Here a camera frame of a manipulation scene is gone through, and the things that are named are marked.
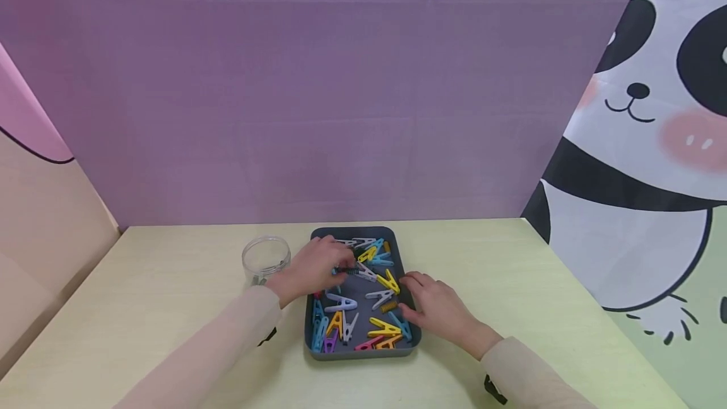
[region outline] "plastic tray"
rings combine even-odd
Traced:
[[[396,243],[396,236],[391,229],[387,227],[322,227],[313,231],[310,237],[325,237],[327,235],[332,235],[340,240],[351,240],[355,237],[375,239],[383,238],[389,242],[389,247],[391,247],[391,260],[394,265],[389,267],[369,266],[365,263],[364,265],[367,265],[369,269],[380,275],[385,275],[385,269],[388,269],[397,281],[405,274],[405,269],[401,264],[399,248]],[[410,291],[401,284],[399,287],[401,288],[401,293],[399,293],[399,295],[395,295],[393,300],[398,300],[398,302],[403,302],[410,307],[413,307],[413,299]],[[393,348],[392,350],[353,350],[354,347],[371,339],[367,337],[367,333],[369,331],[372,331],[372,329],[378,329],[369,322],[370,317],[376,317],[386,323],[392,324],[389,315],[382,314],[381,309],[372,310],[373,305],[377,302],[376,300],[366,299],[364,297],[366,293],[385,289],[386,288],[384,288],[380,283],[372,283],[364,280],[363,278],[359,278],[358,276],[349,276],[346,279],[346,282],[341,286],[341,294],[358,302],[358,307],[356,309],[346,312],[346,320],[350,323],[353,320],[355,313],[358,313],[358,320],[353,328],[351,341],[348,345],[344,346],[343,342],[337,341],[334,352],[331,353],[314,352],[310,348],[312,340],[312,310],[314,309],[314,296],[308,295],[305,308],[305,348],[308,352],[310,352],[311,356],[316,360],[348,360],[377,357],[405,357],[410,355],[422,339],[422,331],[420,328],[411,323],[411,342],[408,342],[406,338],[402,338],[396,343],[396,348]],[[324,308],[335,304],[332,300],[327,299],[324,294],[321,294],[321,302]],[[393,313],[401,319],[401,309],[396,308],[393,310]],[[328,315],[329,318],[333,317],[333,313],[326,313],[326,315]]]

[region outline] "purple backdrop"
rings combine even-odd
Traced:
[[[519,216],[627,0],[0,0],[120,226]]]

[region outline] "glass jar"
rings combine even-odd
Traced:
[[[264,235],[242,251],[247,286],[264,285],[268,278],[290,264],[290,247],[282,237]]]

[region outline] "sleeve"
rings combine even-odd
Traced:
[[[278,296],[253,286],[140,380],[115,409],[193,409],[281,316]]]
[[[595,409],[583,395],[516,338],[506,338],[480,361],[504,399],[520,409]]]

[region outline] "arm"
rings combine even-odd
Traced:
[[[454,289],[411,271],[401,279],[421,312],[399,304],[403,317],[453,342],[482,363],[492,383],[516,408],[595,409],[547,363],[515,338],[503,339],[477,320]]]
[[[140,380],[115,409],[193,409],[241,355],[263,341],[278,323],[281,309],[301,295],[343,283],[332,275],[338,265],[354,266],[353,253],[333,240],[315,238],[288,269],[265,286],[254,286]]]

